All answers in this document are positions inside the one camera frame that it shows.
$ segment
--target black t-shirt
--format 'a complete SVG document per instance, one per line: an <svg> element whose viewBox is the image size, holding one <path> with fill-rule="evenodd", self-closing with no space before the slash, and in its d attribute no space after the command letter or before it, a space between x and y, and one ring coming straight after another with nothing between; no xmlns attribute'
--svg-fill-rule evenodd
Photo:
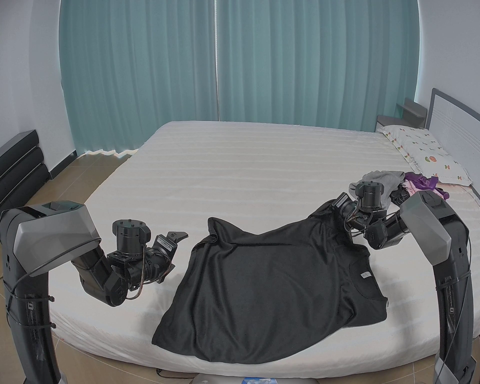
<svg viewBox="0 0 480 384"><path fill-rule="evenodd" d="M192 250L152 339L206 361L260 364L293 355L344 326L386 319L367 248L330 208L254 235L214 217Z"/></svg>

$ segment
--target blue sticker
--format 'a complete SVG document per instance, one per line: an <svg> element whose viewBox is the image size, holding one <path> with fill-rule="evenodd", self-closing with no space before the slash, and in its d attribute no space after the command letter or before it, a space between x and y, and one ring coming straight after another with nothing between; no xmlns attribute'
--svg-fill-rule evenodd
<svg viewBox="0 0 480 384"><path fill-rule="evenodd" d="M241 384L278 384L276 379L264 377L245 377Z"/></svg>

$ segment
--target gray cloth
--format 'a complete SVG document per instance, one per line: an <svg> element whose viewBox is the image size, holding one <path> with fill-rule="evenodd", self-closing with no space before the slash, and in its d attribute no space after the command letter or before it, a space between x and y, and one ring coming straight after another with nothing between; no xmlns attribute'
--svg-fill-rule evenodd
<svg viewBox="0 0 480 384"><path fill-rule="evenodd" d="M355 195L355 187L361 181L376 181L384 185L384 193L382 194L382 207L388 209L390 203L390 194L398 188L398 185L405 179L405 173L401 171L373 171L366 175L363 175L361 180L356 183L351 183L348 191L354 199L357 199Z"/></svg>

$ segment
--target curtain fold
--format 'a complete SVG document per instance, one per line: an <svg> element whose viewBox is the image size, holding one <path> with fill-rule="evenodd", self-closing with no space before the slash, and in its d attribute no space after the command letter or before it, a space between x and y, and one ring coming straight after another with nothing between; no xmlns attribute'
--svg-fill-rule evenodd
<svg viewBox="0 0 480 384"><path fill-rule="evenodd" d="M213 0L62 0L62 87L78 153L217 120Z"/></svg>
<svg viewBox="0 0 480 384"><path fill-rule="evenodd" d="M220 119L374 131L419 44L416 0L217 0Z"/></svg>

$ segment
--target tile floor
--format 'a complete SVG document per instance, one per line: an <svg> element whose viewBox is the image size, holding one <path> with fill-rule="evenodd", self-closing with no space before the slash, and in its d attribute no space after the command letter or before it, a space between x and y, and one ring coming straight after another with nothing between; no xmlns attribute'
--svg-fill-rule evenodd
<svg viewBox="0 0 480 384"><path fill-rule="evenodd" d="M129 155L122 158L105 155L80 157L54 180L48 181L28 204L53 200L84 203L95 189L129 157ZM60 369L67 375L69 384L189 384L194 377L192 374L178 372L162 373L164 376L175 378L159 377L154 368L95 356L68 345L55 335L53 337ZM0 297L0 340L0 383L20 384L24 380L24 374L5 319L3 296ZM480 361L478 337L474 341L473 356ZM433 356L430 356L385 371L319 379L318 382L319 384L430 384L432 376ZM475 372L473 383L480 383L480 369Z"/></svg>

